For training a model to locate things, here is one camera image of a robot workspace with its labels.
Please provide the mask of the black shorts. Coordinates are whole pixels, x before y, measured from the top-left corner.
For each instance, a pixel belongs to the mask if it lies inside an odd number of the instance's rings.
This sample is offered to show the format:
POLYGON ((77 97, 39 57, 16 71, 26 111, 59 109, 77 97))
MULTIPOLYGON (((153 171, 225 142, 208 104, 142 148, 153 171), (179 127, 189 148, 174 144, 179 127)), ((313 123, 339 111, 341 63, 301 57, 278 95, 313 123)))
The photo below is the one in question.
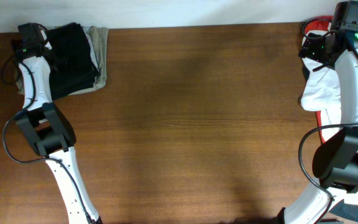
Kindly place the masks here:
POLYGON ((91 46, 82 26, 71 23, 49 29, 47 38, 55 56, 49 77, 52 99, 92 88, 100 72, 91 59, 91 46))

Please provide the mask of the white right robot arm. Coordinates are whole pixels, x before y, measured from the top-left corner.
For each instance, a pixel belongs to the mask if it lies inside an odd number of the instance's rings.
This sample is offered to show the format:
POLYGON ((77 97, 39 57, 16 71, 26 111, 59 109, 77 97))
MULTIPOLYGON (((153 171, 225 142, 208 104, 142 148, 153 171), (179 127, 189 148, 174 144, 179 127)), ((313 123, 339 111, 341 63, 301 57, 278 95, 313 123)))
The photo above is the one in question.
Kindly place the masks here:
POLYGON ((316 62, 317 71, 337 74, 341 119, 314 154, 309 186, 281 209, 275 223, 324 223, 339 202, 358 205, 358 1, 339 2, 326 32, 302 28, 301 33, 299 56, 316 62))

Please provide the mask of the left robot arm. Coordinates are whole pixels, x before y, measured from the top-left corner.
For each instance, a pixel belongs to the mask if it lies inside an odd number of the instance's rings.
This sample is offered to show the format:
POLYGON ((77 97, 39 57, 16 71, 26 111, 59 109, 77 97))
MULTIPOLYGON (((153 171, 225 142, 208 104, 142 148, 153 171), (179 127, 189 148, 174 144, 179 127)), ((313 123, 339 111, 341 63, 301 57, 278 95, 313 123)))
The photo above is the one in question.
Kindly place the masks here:
POLYGON ((7 123, 15 123, 57 181, 70 223, 101 223, 86 191, 76 161, 76 135, 55 104, 60 98, 84 94, 106 84, 102 64, 106 48, 95 47, 106 37, 94 28, 70 23, 46 28, 38 23, 18 26, 21 39, 12 41, 17 87, 24 105, 7 123))

